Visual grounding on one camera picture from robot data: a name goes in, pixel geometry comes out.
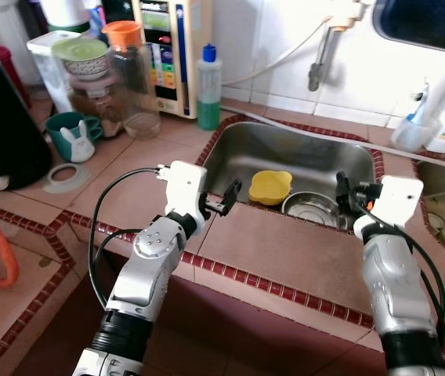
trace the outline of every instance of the white wall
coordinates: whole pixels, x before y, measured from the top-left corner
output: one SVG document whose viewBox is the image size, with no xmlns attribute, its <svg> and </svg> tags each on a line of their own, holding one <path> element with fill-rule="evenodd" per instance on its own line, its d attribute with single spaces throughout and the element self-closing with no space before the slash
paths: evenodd
<svg viewBox="0 0 445 376">
<path fill-rule="evenodd" d="M 273 62 L 316 28 L 329 5 L 328 0 L 214 1 L 214 39 L 223 61 L 223 81 L 245 77 Z M 445 52 L 380 37 L 372 26 L 371 9 L 343 33 L 325 83 L 310 92 L 309 67 L 321 36 L 319 31 L 279 67 L 223 87 L 223 96 L 389 127 L 414 110 L 409 93 L 424 76 L 430 83 L 431 103 L 433 96 L 440 96 Z"/>
</svg>

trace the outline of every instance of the green lid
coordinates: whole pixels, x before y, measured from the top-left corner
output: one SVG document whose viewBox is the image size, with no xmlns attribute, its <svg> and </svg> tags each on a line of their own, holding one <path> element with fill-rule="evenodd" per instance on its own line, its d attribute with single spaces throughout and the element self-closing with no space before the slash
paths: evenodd
<svg viewBox="0 0 445 376">
<path fill-rule="evenodd" d="M 104 56 L 106 51 L 106 43 L 83 37 L 64 39 L 52 46 L 52 53 L 55 56 L 69 61 L 97 59 Z"/>
</svg>

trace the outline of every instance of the ceramic mug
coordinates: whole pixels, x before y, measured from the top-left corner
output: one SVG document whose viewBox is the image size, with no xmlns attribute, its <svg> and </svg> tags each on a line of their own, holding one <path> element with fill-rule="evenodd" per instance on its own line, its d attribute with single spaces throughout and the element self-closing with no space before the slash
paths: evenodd
<svg viewBox="0 0 445 376">
<path fill-rule="evenodd" d="M 99 118 L 78 112 L 52 116 L 45 127 L 60 156 L 73 163 L 87 161 L 96 151 L 94 141 L 103 134 Z"/>
</svg>

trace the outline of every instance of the black cable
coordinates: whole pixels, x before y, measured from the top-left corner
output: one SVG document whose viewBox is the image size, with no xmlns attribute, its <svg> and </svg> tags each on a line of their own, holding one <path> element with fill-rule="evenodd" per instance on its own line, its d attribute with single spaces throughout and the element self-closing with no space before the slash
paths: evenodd
<svg viewBox="0 0 445 376">
<path fill-rule="evenodd" d="M 103 242 L 100 244 L 100 246 L 97 248 L 96 257 L 93 259 L 94 266 L 96 267 L 97 265 L 99 265 L 100 256 L 103 254 L 104 248 L 111 240 L 113 240 L 118 235 L 123 235 L 125 233 L 140 233 L 142 230 L 143 229 L 118 230 L 112 233 L 111 235 L 108 235 L 106 239 L 104 239 Z"/>
<path fill-rule="evenodd" d="M 159 168 L 138 168 L 136 170 L 132 170 L 130 172 L 127 172 L 126 174 L 120 176 L 116 180 L 114 180 L 109 186 L 107 186 L 103 192 L 100 194 L 99 199 L 97 200 L 96 208 L 94 209 L 94 214 L 92 216 L 92 221 L 90 222 L 90 238 L 89 238 L 89 276 L 90 276 L 90 282 L 92 283 L 92 287 L 94 289 L 94 292 L 97 295 L 97 298 L 99 299 L 100 305 L 104 308 L 106 307 L 106 298 L 104 297 L 104 294 L 102 290 L 100 289 L 99 282 L 96 279 L 96 266 L 94 263 L 94 238 L 95 238 L 95 232 L 96 232 L 96 224 L 97 224 L 97 215 L 99 214 L 100 205 L 103 203 L 103 199 L 107 195 L 107 193 L 116 186 L 120 181 L 127 179 L 129 176 L 139 174 L 141 172 L 153 172 L 157 173 L 159 171 Z"/>
<path fill-rule="evenodd" d="M 391 226 L 390 224 L 383 221 L 376 215 L 373 215 L 363 205 L 361 205 L 360 202 L 356 199 L 354 189 L 351 189 L 349 191 L 349 198 L 364 214 L 368 215 L 370 218 L 372 218 L 374 221 L 376 221 L 380 225 L 393 231 L 396 235 L 403 237 L 408 244 L 411 244 L 412 247 L 418 251 L 418 253 L 425 260 L 426 264 L 428 264 L 429 268 L 432 271 L 433 278 L 435 279 L 436 286 L 439 291 L 440 301 L 436 298 L 435 291 L 433 290 L 428 277 L 426 276 L 426 274 L 423 271 L 421 271 L 421 278 L 423 279 L 423 282 L 426 287 L 426 291 L 428 292 L 430 298 L 432 299 L 433 307 L 436 311 L 436 315 L 437 315 L 436 333 L 437 333 L 440 345 L 443 345 L 443 343 L 445 342 L 445 287 L 443 286 L 442 278 L 441 278 L 440 273 L 439 273 L 438 269 L 436 268 L 435 264 L 433 263 L 431 258 L 428 256 L 428 254 L 425 252 L 425 250 L 421 247 L 421 245 L 419 245 L 419 243 L 416 240 L 414 240 L 412 237 L 407 235 L 404 231 L 399 229 L 397 226 Z"/>
</svg>

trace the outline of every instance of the stainless steel bowl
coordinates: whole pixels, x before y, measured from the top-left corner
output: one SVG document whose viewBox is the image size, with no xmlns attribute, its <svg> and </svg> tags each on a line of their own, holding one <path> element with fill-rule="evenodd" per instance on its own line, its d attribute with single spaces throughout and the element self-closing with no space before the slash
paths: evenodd
<svg viewBox="0 0 445 376">
<path fill-rule="evenodd" d="M 331 198 L 315 192 L 297 192 L 282 204 L 282 212 L 326 226 L 342 227 L 338 205 Z"/>
</svg>

